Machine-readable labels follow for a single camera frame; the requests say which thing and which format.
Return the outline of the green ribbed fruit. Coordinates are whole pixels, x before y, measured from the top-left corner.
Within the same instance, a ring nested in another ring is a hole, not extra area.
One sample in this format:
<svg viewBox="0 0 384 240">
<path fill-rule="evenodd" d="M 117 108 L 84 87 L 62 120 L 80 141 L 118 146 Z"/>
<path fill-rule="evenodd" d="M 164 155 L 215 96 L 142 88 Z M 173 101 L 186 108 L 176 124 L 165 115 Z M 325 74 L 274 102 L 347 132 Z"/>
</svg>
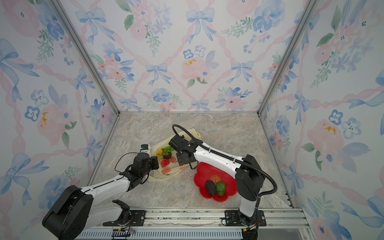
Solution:
<svg viewBox="0 0 384 240">
<path fill-rule="evenodd" d="M 216 194 L 218 196 L 224 196 L 226 193 L 226 184 L 224 182 L 216 183 Z"/>
</svg>

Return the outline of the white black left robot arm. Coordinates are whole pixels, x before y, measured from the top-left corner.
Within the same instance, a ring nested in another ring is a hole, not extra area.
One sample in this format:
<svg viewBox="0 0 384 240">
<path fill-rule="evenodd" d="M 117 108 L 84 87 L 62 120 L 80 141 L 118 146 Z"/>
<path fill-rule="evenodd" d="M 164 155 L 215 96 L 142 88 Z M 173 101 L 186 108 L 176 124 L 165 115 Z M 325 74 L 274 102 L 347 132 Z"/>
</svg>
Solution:
<svg viewBox="0 0 384 240">
<path fill-rule="evenodd" d="M 144 177 L 158 168 L 157 157 L 138 153 L 133 164 L 110 180 L 83 188 L 67 187 L 43 218 L 43 227 L 59 240 L 74 240 L 84 230 L 100 224 L 129 225 L 133 217 L 128 204 L 121 200 L 107 205 L 101 202 L 143 184 Z"/>
</svg>

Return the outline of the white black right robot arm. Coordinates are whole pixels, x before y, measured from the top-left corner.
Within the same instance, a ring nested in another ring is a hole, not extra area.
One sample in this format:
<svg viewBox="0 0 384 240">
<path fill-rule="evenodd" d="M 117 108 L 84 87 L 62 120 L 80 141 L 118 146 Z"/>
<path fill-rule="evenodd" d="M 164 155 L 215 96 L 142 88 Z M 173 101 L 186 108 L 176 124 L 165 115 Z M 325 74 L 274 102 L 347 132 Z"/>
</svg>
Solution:
<svg viewBox="0 0 384 240">
<path fill-rule="evenodd" d="M 236 181 L 237 192 L 242 197 L 240 215 L 254 217 L 266 174 L 252 156 L 242 158 L 230 155 L 210 147 L 201 140 L 187 140 L 179 135 L 171 138 L 169 145 L 176 150 L 182 163 L 205 163 L 230 175 Z"/>
</svg>

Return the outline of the red flower-shaped plate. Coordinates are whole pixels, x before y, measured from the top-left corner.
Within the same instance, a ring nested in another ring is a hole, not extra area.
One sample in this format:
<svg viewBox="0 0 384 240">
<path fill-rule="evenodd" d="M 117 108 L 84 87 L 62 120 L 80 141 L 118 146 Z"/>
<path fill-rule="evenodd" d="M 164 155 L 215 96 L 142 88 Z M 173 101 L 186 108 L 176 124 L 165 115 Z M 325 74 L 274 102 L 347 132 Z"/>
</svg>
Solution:
<svg viewBox="0 0 384 240">
<path fill-rule="evenodd" d="M 213 181 L 215 184 L 217 182 L 224 182 L 226 184 L 225 195 L 215 195 L 214 197 L 209 196 L 205 189 L 205 183 L 208 180 Z M 203 198 L 213 199 L 218 203 L 226 202 L 229 197 L 232 197 L 237 193 L 236 181 L 232 176 L 206 163 L 199 163 L 197 173 L 194 176 L 194 183 L 199 188 L 200 194 Z"/>
</svg>

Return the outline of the yellow printed plastic bag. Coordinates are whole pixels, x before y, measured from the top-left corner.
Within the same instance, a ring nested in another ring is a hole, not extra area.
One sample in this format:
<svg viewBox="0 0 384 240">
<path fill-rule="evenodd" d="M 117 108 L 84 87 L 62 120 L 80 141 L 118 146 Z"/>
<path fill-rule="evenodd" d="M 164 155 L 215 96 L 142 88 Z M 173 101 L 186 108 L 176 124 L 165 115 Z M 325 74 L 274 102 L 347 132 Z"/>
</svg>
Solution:
<svg viewBox="0 0 384 240">
<path fill-rule="evenodd" d="M 172 138 L 173 137 L 169 137 L 169 138 L 159 142 L 158 144 L 154 145 L 151 148 L 150 155 L 152 157 L 156 157 L 157 152 L 160 149 L 163 149 L 163 148 L 166 148 L 169 146 L 169 142 Z M 153 170 L 150 173 L 149 182 L 165 182 L 165 181 L 177 176 L 178 174 L 180 174 L 185 168 L 189 168 L 189 165 L 183 165 L 183 166 L 179 165 L 178 158 L 176 156 L 175 151 L 172 152 L 172 157 L 169 160 L 170 163 L 168 165 L 166 165 L 166 166 L 161 165 L 161 161 L 163 159 L 164 159 L 163 157 L 158 157 L 159 168 L 157 170 Z"/>
</svg>

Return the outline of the dark avocado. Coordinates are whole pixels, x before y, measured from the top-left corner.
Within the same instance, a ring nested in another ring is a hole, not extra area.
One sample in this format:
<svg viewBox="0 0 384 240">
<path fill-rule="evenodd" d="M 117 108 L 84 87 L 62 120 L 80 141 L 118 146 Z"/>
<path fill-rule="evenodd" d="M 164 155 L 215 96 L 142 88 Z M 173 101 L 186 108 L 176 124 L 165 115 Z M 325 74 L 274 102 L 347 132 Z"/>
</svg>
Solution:
<svg viewBox="0 0 384 240">
<path fill-rule="evenodd" d="M 211 180 L 206 181 L 205 189 L 206 189 L 208 195 L 211 197 L 214 197 L 217 194 L 216 184 Z"/>
</svg>

